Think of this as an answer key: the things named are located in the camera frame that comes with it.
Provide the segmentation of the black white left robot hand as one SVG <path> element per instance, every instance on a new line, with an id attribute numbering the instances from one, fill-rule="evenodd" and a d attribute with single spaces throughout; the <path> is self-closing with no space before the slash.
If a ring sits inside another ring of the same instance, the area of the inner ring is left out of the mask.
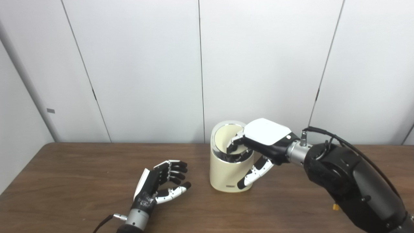
<path id="1" fill-rule="evenodd" d="M 169 202 L 191 188 L 190 182 L 184 182 L 188 164 L 180 160 L 166 160 L 144 169 L 133 196 L 132 209 L 152 214 L 156 205 Z"/>

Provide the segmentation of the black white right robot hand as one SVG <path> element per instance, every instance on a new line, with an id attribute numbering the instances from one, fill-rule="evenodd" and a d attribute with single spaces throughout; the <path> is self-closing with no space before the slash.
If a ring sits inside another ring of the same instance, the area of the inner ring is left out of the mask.
<path id="1" fill-rule="evenodd" d="M 298 140 L 298 136 L 290 128 L 266 118 L 259 118 L 248 123 L 243 130 L 229 140 L 226 152 L 231 153 L 236 151 L 238 146 L 244 146 L 247 150 L 260 153 L 262 157 L 238 181 L 238 189 L 242 190 L 252 185 L 274 165 L 290 163 L 288 148 Z"/>

